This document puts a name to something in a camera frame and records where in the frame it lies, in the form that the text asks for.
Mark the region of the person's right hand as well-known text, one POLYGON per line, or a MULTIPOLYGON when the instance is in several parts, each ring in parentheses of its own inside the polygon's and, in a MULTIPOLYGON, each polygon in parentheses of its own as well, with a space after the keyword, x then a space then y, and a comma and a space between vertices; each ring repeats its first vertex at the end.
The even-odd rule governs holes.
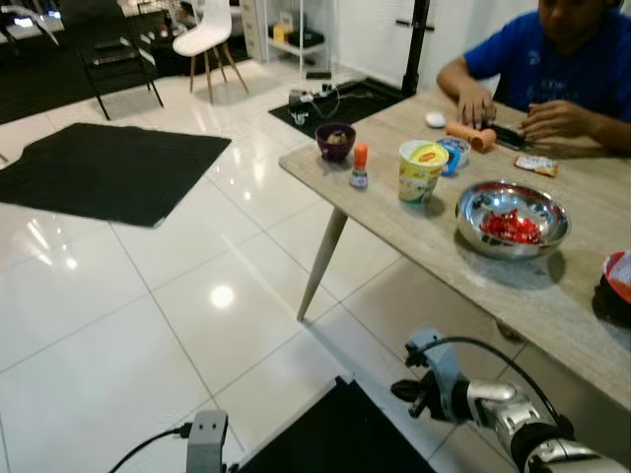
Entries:
POLYGON ((495 121, 496 107, 490 92, 477 82, 464 83, 456 89, 459 121, 473 129, 487 129, 495 121))

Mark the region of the person's left hand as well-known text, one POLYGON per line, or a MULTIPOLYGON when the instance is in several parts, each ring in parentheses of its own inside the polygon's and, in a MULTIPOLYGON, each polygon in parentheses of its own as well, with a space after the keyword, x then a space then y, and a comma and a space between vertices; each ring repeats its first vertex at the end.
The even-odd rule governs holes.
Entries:
POLYGON ((528 105, 520 131, 528 141, 548 138, 583 138, 594 129, 592 114, 569 101, 546 101, 528 105))

